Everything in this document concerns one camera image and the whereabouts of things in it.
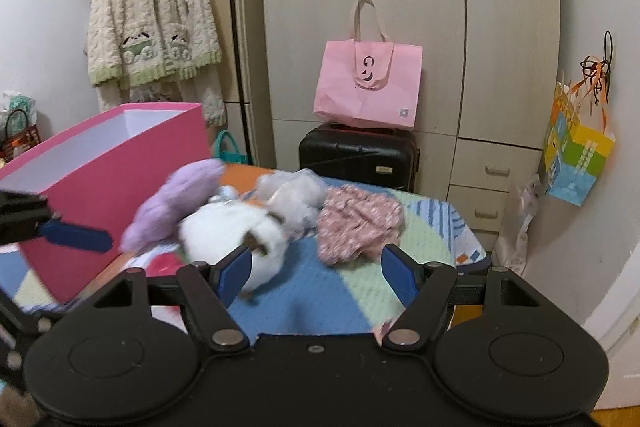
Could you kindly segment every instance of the door handle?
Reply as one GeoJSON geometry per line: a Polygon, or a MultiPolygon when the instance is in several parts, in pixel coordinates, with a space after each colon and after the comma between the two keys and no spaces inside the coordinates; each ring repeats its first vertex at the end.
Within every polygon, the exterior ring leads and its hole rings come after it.
{"type": "Polygon", "coordinates": [[[478,210],[474,210],[474,214],[479,219],[498,219],[498,212],[494,212],[493,214],[489,214],[487,212],[479,212],[478,210]]]}
{"type": "Polygon", "coordinates": [[[508,178],[511,174],[511,169],[494,169],[487,165],[484,166],[484,172],[487,176],[500,176],[500,178],[508,178]]]}

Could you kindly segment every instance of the screw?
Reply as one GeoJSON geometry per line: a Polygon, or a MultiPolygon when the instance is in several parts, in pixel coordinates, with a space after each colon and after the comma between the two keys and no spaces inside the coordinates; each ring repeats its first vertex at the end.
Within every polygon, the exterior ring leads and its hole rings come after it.
{"type": "Polygon", "coordinates": [[[211,340],[219,346],[237,346],[244,341],[244,333],[232,328],[218,330],[212,335],[211,340]]]}
{"type": "Polygon", "coordinates": [[[6,365],[12,371],[18,371],[22,367],[22,355],[17,351],[11,351],[6,356],[6,365]]]}
{"type": "Polygon", "coordinates": [[[40,333],[47,333],[47,331],[49,331],[52,326],[53,323],[51,322],[51,319],[48,319],[47,317],[43,317],[38,320],[38,331],[40,333]]]}
{"type": "Polygon", "coordinates": [[[388,338],[397,346],[413,346],[420,341],[420,334],[414,330],[400,329],[391,331],[388,338]]]}

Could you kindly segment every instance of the suitcase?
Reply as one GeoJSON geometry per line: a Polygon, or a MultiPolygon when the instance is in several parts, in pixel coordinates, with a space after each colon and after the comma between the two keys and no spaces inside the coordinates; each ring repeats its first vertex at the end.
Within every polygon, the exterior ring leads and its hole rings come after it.
{"type": "Polygon", "coordinates": [[[300,142],[300,168],[319,176],[413,192],[420,163],[414,134],[325,123],[300,142]]]}

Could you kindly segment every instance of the teal bag handle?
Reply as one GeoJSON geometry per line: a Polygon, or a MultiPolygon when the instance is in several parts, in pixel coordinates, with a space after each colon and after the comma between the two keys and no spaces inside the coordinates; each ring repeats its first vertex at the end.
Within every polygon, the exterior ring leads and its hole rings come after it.
{"type": "Polygon", "coordinates": [[[247,165],[249,163],[249,158],[240,153],[240,149],[238,148],[238,144],[236,143],[234,136],[227,130],[220,131],[218,133],[213,151],[215,158],[220,158],[223,162],[240,163],[243,165],[247,165]],[[233,152],[222,150],[222,142],[225,138],[228,138],[229,142],[231,142],[231,146],[234,149],[233,152]]]}

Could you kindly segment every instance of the purple plush toy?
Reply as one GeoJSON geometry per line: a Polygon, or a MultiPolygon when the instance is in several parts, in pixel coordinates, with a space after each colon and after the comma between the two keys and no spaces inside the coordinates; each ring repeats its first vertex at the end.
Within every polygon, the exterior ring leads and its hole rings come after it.
{"type": "Polygon", "coordinates": [[[224,164],[215,159],[180,167],[140,205],[133,223],[122,234],[120,251],[138,252],[174,235],[181,220],[215,196],[224,171],[224,164]]]}

